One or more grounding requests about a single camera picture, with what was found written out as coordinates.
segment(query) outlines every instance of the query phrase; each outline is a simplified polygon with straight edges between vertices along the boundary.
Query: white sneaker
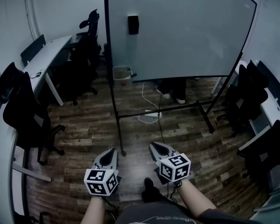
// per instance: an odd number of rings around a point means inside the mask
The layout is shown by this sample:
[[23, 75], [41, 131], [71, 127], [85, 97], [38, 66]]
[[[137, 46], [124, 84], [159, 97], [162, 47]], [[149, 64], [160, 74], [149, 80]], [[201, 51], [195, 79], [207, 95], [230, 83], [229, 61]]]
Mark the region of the white sneaker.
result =
[[176, 101], [178, 102], [178, 104], [184, 105], [185, 104], [185, 100], [184, 99], [177, 99], [175, 97]]
[[171, 95], [168, 93], [168, 94], [163, 94], [161, 91], [159, 91], [157, 89], [157, 92], [160, 93], [162, 95], [162, 97], [164, 97], [165, 99], [170, 99], [171, 98]]

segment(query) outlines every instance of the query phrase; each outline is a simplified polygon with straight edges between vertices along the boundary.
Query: shirt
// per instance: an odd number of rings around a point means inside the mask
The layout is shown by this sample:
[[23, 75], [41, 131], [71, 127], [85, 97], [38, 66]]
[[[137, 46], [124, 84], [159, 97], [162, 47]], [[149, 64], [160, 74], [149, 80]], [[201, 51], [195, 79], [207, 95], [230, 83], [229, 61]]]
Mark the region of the shirt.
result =
[[259, 224], [208, 209], [198, 219], [184, 207], [162, 201], [131, 206], [124, 210], [116, 224]]

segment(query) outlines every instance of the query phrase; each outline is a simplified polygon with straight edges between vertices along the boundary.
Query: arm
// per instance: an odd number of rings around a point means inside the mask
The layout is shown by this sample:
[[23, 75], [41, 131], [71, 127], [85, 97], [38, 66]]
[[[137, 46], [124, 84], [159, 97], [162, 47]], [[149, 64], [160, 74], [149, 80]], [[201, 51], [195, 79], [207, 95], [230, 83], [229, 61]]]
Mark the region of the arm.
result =
[[207, 209], [216, 209], [216, 206], [186, 178], [182, 180], [182, 185], [177, 190], [187, 209], [195, 218]]
[[98, 196], [93, 196], [81, 224], [103, 224], [104, 211], [104, 201]]

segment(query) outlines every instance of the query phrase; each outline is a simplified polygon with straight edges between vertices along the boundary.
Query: wooden floor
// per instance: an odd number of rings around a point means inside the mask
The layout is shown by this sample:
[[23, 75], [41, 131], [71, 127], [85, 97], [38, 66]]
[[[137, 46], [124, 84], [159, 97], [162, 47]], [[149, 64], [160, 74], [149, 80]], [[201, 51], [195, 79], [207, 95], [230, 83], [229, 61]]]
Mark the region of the wooden floor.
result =
[[[188, 79], [186, 102], [212, 100], [210, 92], [215, 82], [214, 78]], [[29, 213], [38, 218], [41, 211], [49, 212], [45, 223], [80, 223], [90, 200], [83, 183], [85, 170], [91, 167], [101, 152], [111, 147], [119, 149], [116, 120], [104, 69], [99, 71], [99, 78], [93, 86], [98, 89], [98, 95], [85, 93], [79, 97], [77, 106], [68, 101], [60, 107], [53, 100], [49, 105], [52, 126], [62, 124], [66, 127], [65, 132], [58, 133], [55, 138], [55, 146], [64, 149], [65, 155], [49, 153], [48, 164], [41, 167], [36, 162], [37, 150], [30, 151], [28, 168], [52, 177], [51, 183], [27, 178]], [[160, 96], [155, 92], [156, 85], [145, 83], [144, 86], [144, 96], [158, 105]], [[141, 92], [142, 83], [116, 89], [119, 113], [153, 109], [154, 106], [142, 98]], [[228, 122], [216, 121], [216, 117], [225, 112], [220, 105], [223, 99], [222, 96], [209, 113], [214, 134], [209, 133], [197, 107], [164, 112], [160, 123], [165, 143], [185, 153], [191, 160], [190, 181], [222, 211], [248, 218], [253, 214], [253, 208], [263, 204], [267, 194], [250, 178], [241, 178], [245, 163], [236, 152], [252, 135], [246, 132], [231, 138]], [[162, 108], [176, 105], [173, 100], [161, 101]], [[122, 211], [129, 205], [142, 203], [145, 177], [150, 177], [164, 195], [167, 187], [157, 179], [153, 171], [156, 165], [148, 150], [151, 141], [162, 142], [158, 122], [144, 124], [138, 121], [138, 117], [132, 117], [122, 119], [120, 124], [127, 156], [119, 155], [122, 180], [119, 197], [114, 204]], [[172, 186], [169, 186], [169, 192], [172, 192]], [[174, 196], [182, 204], [178, 194]], [[107, 216], [106, 222], [114, 221]]]

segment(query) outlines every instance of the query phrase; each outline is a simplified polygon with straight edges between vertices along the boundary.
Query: trash can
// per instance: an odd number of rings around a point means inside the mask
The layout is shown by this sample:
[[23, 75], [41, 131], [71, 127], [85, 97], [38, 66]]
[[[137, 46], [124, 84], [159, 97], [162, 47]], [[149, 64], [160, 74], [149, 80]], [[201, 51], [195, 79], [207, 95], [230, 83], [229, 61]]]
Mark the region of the trash can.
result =
[[115, 87], [131, 86], [132, 70], [130, 66], [113, 67], [113, 79]]

